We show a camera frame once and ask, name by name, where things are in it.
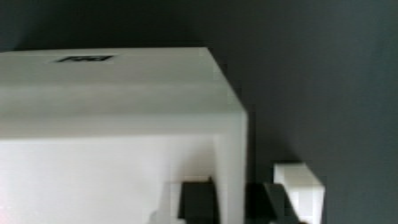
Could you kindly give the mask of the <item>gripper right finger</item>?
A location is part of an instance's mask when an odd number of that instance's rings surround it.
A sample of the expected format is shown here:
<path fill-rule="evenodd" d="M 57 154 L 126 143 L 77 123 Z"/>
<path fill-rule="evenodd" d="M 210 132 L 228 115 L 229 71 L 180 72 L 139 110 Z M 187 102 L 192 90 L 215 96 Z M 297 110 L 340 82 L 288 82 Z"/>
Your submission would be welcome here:
<path fill-rule="evenodd" d="M 247 224 L 308 224 L 299 219 L 281 184 L 247 185 Z"/>

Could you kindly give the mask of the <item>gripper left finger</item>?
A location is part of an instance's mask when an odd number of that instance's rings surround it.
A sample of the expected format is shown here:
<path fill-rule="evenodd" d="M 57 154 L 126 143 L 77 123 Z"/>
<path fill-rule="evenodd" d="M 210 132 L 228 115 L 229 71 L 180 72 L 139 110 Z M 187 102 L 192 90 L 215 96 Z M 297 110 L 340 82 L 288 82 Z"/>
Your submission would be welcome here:
<path fill-rule="evenodd" d="M 185 182 L 181 185 L 178 218 L 185 224 L 221 224 L 215 182 Z"/>

